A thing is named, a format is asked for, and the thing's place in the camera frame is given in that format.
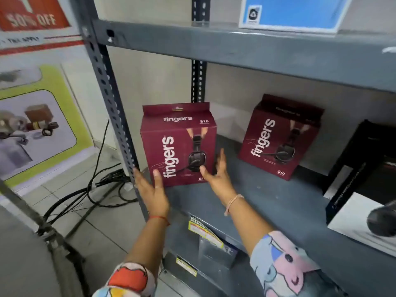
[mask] tiled floor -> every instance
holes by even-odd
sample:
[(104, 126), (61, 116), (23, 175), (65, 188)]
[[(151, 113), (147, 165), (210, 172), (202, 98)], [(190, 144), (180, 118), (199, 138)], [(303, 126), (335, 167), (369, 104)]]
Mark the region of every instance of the tiled floor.
[[(119, 161), (102, 153), (99, 168), (110, 167)], [(57, 200), (66, 195), (86, 187), (91, 179), (96, 164), (96, 156), (72, 167), (61, 175), (55, 177), (43, 186), (23, 196), (39, 214), (43, 215)], [(119, 169), (117, 166), (103, 172)], [(94, 200), (99, 200), (113, 184), (108, 184), (95, 189), (91, 195)], [(135, 192), (121, 190), (124, 198), (134, 199)], [(116, 204), (122, 202), (113, 191), (103, 204)], [(65, 205), (58, 207), (53, 214), (56, 215), (74, 199), (71, 198)], [(70, 212), (54, 223), (54, 227), (66, 235), (79, 221), (81, 216), (92, 204), (84, 200), (73, 212)], [(144, 226), (144, 219), (138, 203), (128, 204), (117, 208), (95, 208), (87, 219), (81, 224), (69, 242), (86, 258), (85, 272), (92, 291), (102, 286), (114, 267), (119, 264), (132, 247), (134, 241)], [(198, 297), (185, 284), (170, 275), (161, 273), (158, 280), (156, 297)]]

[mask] patterned sleeve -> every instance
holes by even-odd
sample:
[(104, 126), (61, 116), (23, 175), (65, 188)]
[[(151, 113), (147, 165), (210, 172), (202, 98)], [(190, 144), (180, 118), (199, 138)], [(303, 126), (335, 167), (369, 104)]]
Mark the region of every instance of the patterned sleeve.
[(106, 285), (92, 297), (149, 297), (155, 290), (155, 278), (144, 266), (135, 263), (118, 265)]
[(347, 296), (280, 231), (265, 235), (250, 258), (266, 297)]

